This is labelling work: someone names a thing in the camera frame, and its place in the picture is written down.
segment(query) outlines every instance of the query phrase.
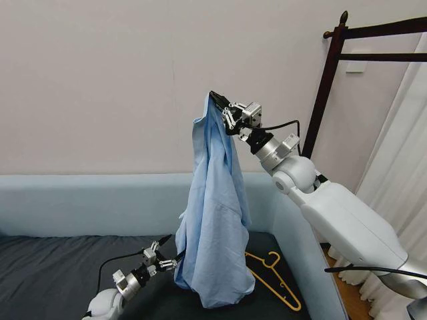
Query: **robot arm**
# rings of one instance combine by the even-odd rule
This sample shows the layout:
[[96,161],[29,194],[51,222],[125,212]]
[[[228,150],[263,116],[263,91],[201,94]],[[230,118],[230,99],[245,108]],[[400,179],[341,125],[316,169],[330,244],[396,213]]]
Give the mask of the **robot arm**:
[[158,272],[173,270],[177,263],[185,255],[182,251],[174,259],[165,259],[159,252],[171,235],[154,241],[147,249],[141,250],[142,263],[137,269],[132,270],[128,275],[124,275],[119,269],[113,274],[115,289],[106,289],[99,292],[90,302],[87,313],[82,320],[116,320],[123,312],[126,301],[130,301],[135,295],[145,287],[145,284]]
[[[342,185],[328,181],[305,157],[291,155],[300,138],[283,142],[262,128],[262,107],[230,103],[211,91],[226,132],[248,143],[276,187],[301,209],[304,218],[350,263],[427,274],[425,264],[408,256],[391,225]],[[427,297],[427,279],[373,271],[391,290],[413,299]]]

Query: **wooden floor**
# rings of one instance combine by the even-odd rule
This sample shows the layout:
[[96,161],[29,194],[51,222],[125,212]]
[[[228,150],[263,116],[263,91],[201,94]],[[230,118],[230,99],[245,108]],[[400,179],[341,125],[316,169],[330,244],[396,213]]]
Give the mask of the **wooden floor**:
[[[329,266],[333,267],[335,260],[328,256],[327,249],[324,249],[323,251],[326,259],[328,260]],[[350,318],[352,320],[371,320],[372,318],[368,314],[370,308],[369,302],[360,300],[360,286],[348,285],[338,278],[337,273],[334,274],[334,279]]]

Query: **light blue shirt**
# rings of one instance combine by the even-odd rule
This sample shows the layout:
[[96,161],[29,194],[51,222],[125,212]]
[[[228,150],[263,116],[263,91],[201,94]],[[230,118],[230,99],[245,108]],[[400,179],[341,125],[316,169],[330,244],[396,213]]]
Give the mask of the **light blue shirt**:
[[205,308],[238,303],[255,285],[244,255],[248,200],[236,147],[209,95],[193,122],[193,150],[194,177],[175,238],[177,252],[186,252],[175,282],[197,292]]

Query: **plastic hanger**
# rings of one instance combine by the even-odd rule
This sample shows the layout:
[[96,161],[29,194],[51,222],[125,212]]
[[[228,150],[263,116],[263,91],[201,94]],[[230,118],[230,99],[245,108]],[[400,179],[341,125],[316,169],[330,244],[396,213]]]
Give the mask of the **plastic hanger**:
[[280,255],[275,251],[270,251],[268,253],[268,255],[275,255],[276,256],[276,260],[271,265],[266,264],[265,259],[261,259],[260,257],[257,257],[256,255],[253,255],[253,254],[245,251],[245,256],[249,256],[251,258],[254,258],[254,259],[261,261],[265,268],[271,269],[274,272],[276,277],[279,279],[280,287],[285,288],[289,292],[289,294],[292,296],[292,298],[296,302],[296,307],[294,307],[291,303],[288,302],[288,300],[286,300],[285,295],[284,296],[280,295],[276,290],[274,290],[264,279],[262,279],[259,275],[257,275],[253,270],[251,270],[250,268],[248,268],[248,269],[252,272],[252,274],[254,275],[254,277],[256,279],[260,280],[272,293],[274,293],[280,300],[282,300],[282,302],[284,302],[290,309],[292,309],[294,311],[301,310],[300,301],[295,296],[295,294],[292,292],[292,290],[288,287],[288,285],[286,285],[285,281],[282,279],[282,277],[280,277],[279,273],[274,269],[274,266],[277,265],[277,263],[280,260]]

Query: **bed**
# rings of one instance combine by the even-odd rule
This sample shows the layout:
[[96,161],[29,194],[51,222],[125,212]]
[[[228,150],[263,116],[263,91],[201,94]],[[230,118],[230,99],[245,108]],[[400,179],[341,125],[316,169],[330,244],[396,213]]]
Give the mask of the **bed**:
[[[301,311],[260,281],[239,305],[203,309],[196,293],[163,273],[127,304],[121,319],[347,319],[299,209],[268,175],[246,173],[244,179],[252,217],[247,251],[280,254],[278,272],[302,302]],[[80,319],[95,295],[99,265],[173,233],[190,183],[187,173],[0,177],[0,319]],[[161,250],[176,254],[173,239]],[[139,257],[109,263],[101,289],[113,287],[117,269],[138,266]]]

